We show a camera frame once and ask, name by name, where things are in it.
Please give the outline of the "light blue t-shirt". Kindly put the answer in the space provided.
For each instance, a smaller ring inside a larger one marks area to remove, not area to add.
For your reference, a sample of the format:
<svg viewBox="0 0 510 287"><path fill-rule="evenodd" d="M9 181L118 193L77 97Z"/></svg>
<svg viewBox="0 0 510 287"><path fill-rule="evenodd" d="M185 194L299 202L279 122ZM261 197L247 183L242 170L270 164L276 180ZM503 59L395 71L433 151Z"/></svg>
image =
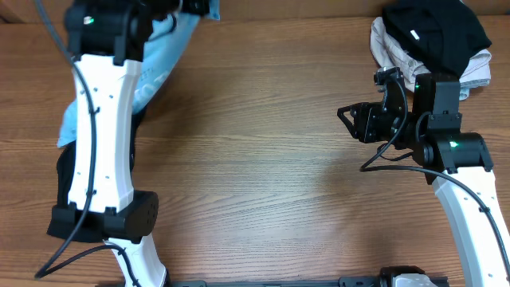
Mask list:
<svg viewBox="0 0 510 287"><path fill-rule="evenodd" d="M220 20L220 1L209 0L210 12L206 18ZM153 21L153 34L146 42L139 82L135 88L132 112L143 116L145 108L171 74L185 51L200 16L179 12L170 19ZM77 138L77 102L74 100L65 110L57 146L63 148Z"/></svg>

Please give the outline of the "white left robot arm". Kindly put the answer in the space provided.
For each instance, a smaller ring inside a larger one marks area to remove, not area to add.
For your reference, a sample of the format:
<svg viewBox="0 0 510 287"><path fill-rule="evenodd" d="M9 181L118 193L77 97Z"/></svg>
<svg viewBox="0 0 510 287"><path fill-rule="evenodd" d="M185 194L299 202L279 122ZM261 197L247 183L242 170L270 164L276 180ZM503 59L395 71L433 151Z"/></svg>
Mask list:
<svg viewBox="0 0 510 287"><path fill-rule="evenodd" d="M147 104L216 1L75 1L58 47L72 67L76 99L61 126L58 194L47 232L65 245L111 250L126 286L168 286L152 231L159 198L137 191L135 135Z"/></svg>

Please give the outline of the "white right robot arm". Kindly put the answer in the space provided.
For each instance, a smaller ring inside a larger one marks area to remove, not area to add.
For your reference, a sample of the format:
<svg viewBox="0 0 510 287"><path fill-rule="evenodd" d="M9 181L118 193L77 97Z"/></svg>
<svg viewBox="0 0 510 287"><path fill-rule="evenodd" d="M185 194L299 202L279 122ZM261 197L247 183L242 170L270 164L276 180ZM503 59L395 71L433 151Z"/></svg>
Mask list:
<svg viewBox="0 0 510 287"><path fill-rule="evenodd" d="M467 286L509 284L509 232L496 194L494 164L483 137L462 132L459 80L449 74L417 77L408 101L397 68L374 75L383 99L339 108L337 116L351 136L406 149L446 213Z"/></svg>

